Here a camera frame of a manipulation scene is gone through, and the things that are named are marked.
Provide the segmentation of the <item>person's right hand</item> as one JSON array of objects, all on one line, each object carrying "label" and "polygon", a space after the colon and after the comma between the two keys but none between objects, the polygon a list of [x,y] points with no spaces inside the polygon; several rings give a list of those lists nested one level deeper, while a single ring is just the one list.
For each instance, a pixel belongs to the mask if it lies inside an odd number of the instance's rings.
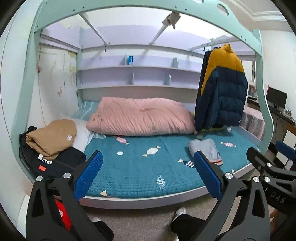
[{"label": "person's right hand", "polygon": [[277,210],[277,209],[274,209],[272,212],[271,212],[271,214],[270,214],[270,218],[276,218],[276,217],[278,217],[278,215],[279,215],[279,211]]}]

